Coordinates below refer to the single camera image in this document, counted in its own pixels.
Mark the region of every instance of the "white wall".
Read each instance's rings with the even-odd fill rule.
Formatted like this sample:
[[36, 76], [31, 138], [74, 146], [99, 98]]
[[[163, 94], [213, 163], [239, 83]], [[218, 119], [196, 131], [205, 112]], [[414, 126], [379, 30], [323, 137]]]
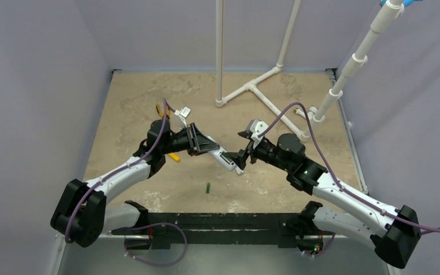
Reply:
[[[370, 194], [440, 226], [440, 1], [408, 7], [344, 91]], [[421, 239], [403, 274], [440, 274], [440, 234]]]
[[0, 274], [44, 274], [110, 70], [72, 0], [0, 1]]
[[[329, 252], [315, 260], [298, 248], [277, 245], [192, 245], [184, 258], [167, 268], [147, 266], [124, 257], [124, 240], [101, 238], [94, 249], [68, 246], [59, 275], [386, 275], [387, 265], [375, 252], [348, 238], [336, 238]], [[149, 250], [142, 259], [172, 262], [183, 245]]]
[[[286, 71], [336, 68], [378, 0], [302, 0]], [[215, 69], [215, 1], [76, 0], [105, 59], [116, 69]], [[226, 71], [276, 64], [294, 0], [225, 1]]]

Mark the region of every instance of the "white pvc pipe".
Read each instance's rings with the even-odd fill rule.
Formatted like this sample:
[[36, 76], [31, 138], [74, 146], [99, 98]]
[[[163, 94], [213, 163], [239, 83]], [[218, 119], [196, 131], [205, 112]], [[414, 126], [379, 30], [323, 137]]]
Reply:
[[222, 74], [223, 74], [223, 0], [217, 0], [217, 107], [223, 106]]
[[276, 73], [278, 73], [278, 72], [280, 72], [280, 71], [281, 71], [281, 69], [279, 69], [278, 67], [274, 67], [274, 68], [272, 68], [271, 70], [269, 70], [269, 71], [267, 71], [266, 73], [264, 73], [262, 76], [257, 77], [256, 79], [254, 79], [254, 80], [253, 80], [253, 82], [254, 82], [253, 84], [254, 84], [254, 85], [257, 85], [257, 84], [259, 84], [260, 82], [266, 80], [267, 78], [273, 76], [274, 74], [276, 74]]
[[[379, 34], [384, 32], [392, 20], [396, 18], [402, 2], [403, 0], [388, 0], [386, 4], [382, 6], [379, 13], [377, 13], [372, 21], [372, 24], [370, 24], [370, 30], [368, 31], [367, 35], [357, 48], [357, 51], [352, 55], [352, 57], [341, 70], [341, 76], [323, 99], [323, 102], [321, 103], [319, 110], [315, 113], [313, 119], [321, 120], [326, 111], [340, 98], [342, 95], [341, 89], [345, 86], [348, 79], [352, 77], [367, 61], [366, 54], [368, 50], [379, 37]], [[303, 136], [309, 137], [309, 131], [305, 130], [303, 132]]]
[[296, 21], [297, 12], [299, 6], [301, 5], [301, 0], [295, 0], [293, 9], [291, 10], [291, 16], [289, 17], [288, 28], [286, 29], [286, 34], [284, 35], [284, 40], [282, 42], [281, 53], [279, 54], [279, 59], [277, 60], [277, 66], [282, 67], [284, 62], [284, 55], [288, 48], [289, 39], [291, 38], [291, 32], [293, 31], [294, 22]]
[[240, 95], [241, 93], [245, 92], [246, 90], [247, 89], [245, 88], [245, 86], [242, 86], [242, 87], [236, 89], [234, 92], [232, 92], [231, 94], [229, 94], [228, 96], [223, 98], [223, 103], [227, 104], [227, 102], [229, 102], [231, 99]]
[[[259, 91], [257, 87], [252, 89], [252, 92], [262, 101], [264, 104], [278, 116], [281, 113], [281, 110], [279, 110], [270, 100], [264, 96], [264, 94]], [[287, 118], [286, 116], [281, 117], [282, 122], [284, 122], [293, 133], [296, 134], [296, 136], [300, 136], [301, 131]]]
[[249, 82], [247, 82], [246, 84], [244, 84], [242, 87], [238, 88], [237, 90], [235, 90], [234, 92], [232, 92], [231, 94], [229, 94], [228, 96], [223, 98], [223, 104], [227, 104], [227, 102], [229, 102], [230, 100], [232, 100], [234, 97], [240, 95], [241, 93], [248, 91], [248, 88], [246, 86], [250, 86], [249, 84], [253, 84], [253, 85], [257, 85], [258, 83], [260, 83], [261, 81], [266, 80], [268, 77], [280, 72], [281, 70], [278, 67], [274, 67], [271, 70], [267, 71], [266, 73], [264, 73], [262, 76], [259, 76]]

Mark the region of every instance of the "vertical pipe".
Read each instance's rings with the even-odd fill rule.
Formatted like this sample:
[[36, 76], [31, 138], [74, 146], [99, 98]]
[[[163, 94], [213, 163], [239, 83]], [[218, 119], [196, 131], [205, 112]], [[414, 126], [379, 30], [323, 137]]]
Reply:
[[217, 0], [217, 107], [223, 106], [222, 74], [223, 74], [223, 0]]
[[288, 48], [289, 39], [291, 38], [291, 32], [293, 31], [294, 22], [296, 21], [297, 12], [300, 5], [301, 0], [294, 1], [293, 9], [291, 10], [291, 16], [289, 17], [288, 28], [286, 29], [286, 34], [284, 35], [284, 40], [282, 42], [281, 53], [279, 54], [279, 59], [277, 60], [276, 64], [278, 68], [282, 67], [282, 64], [284, 62], [284, 55], [286, 54], [286, 50]]
[[[323, 99], [323, 102], [321, 103], [318, 111], [315, 113], [313, 119], [320, 121], [326, 111], [333, 105], [333, 103], [336, 102], [336, 100], [338, 100], [339, 96], [341, 96], [341, 89], [343, 86], [345, 86], [348, 79], [355, 75], [357, 70], [363, 65], [365, 56], [368, 50], [374, 44], [375, 40], [379, 37], [380, 33], [384, 32], [388, 28], [389, 24], [396, 18], [402, 2], [403, 0], [389, 0], [384, 6], [382, 6], [381, 10], [377, 13], [372, 21], [372, 24], [370, 24], [370, 30], [368, 31], [367, 35], [364, 37], [356, 52], [341, 70], [341, 76], [335, 82], [333, 89], [331, 89]], [[303, 131], [302, 135], [305, 138], [310, 137], [308, 130]]]

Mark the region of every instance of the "yellow object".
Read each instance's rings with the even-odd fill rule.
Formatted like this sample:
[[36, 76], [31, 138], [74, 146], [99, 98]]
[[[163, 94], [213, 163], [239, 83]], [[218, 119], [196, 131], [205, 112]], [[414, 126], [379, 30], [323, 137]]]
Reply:
[[176, 156], [175, 153], [169, 153], [168, 156], [170, 156], [175, 162], [179, 162], [179, 157]]
[[[163, 112], [161, 112], [161, 106], [159, 106], [159, 103], [156, 104], [156, 112], [158, 112], [158, 115], [161, 118], [163, 117]], [[170, 115], [170, 109], [169, 108], [167, 108], [167, 110], [166, 110], [166, 115], [167, 116]], [[175, 153], [169, 153], [168, 156], [170, 156], [170, 158], [172, 158], [175, 162], [179, 162], [179, 157]]]
[[[161, 106], [159, 106], [159, 103], [156, 104], [156, 112], [158, 112], [158, 115], [162, 118], [163, 117], [163, 112], [161, 111]], [[170, 109], [167, 108], [166, 110], [166, 115], [169, 116], [170, 115]]]

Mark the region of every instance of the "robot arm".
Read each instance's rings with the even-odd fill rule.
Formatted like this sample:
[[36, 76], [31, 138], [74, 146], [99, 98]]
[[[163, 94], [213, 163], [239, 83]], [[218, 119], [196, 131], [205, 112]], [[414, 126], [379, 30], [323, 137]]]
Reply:
[[[249, 139], [244, 150], [229, 152], [226, 156], [240, 169], [257, 159], [287, 172], [286, 180], [299, 191], [325, 199], [346, 213], [339, 213], [320, 203], [310, 203], [303, 210], [319, 230], [326, 230], [356, 239], [374, 248], [375, 253], [387, 263], [403, 268], [421, 237], [419, 228], [390, 218], [387, 213], [418, 223], [416, 212], [408, 206], [397, 209], [377, 201], [353, 187], [339, 181], [336, 184], [327, 169], [305, 156], [305, 147], [293, 133], [279, 136], [277, 144], [260, 133], [267, 129], [263, 121], [252, 120], [239, 136]], [[365, 202], [377, 205], [376, 211]]]
[[74, 208], [84, 194], [98, 182], [103, 183], [90, 193], [72, 221], [71, 240], [82, 247], [87, 247], [102, 232], [131, 227], [140, 218], [141, 207], [133, 202], [126, 202], [118, 208], [108, 207], [106, 209], [110, 201], [136, 183], [156, 174], [166, 162], [165, 154], [186, 150], [190, 156], [197, 156], [220, 149], [220, 146], [203, 135], [194, 123], [186, 125], [175, 133], [170, 129], [169, 118], [166, 119], [163, 133], [156, 147], [140, 163], [137, 161], [151, 149], [159, 136], [162, 120], [151, 123], [147, 138], [141, 142], [133, 157], [121, 166], [87, 182], [78, 179], [69, 182], [52, 216], [52, 228], [65, 234]]

